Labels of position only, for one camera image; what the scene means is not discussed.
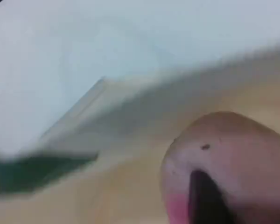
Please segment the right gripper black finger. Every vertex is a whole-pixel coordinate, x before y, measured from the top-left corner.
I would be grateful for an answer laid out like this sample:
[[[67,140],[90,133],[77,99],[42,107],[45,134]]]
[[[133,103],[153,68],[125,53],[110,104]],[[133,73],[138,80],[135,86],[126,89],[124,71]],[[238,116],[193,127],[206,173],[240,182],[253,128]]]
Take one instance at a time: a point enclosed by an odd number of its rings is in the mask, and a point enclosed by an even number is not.
[[[235,224],[235,215],[225,204],[212,178],[201,170],[190,175],[188,216],[190,224]]]

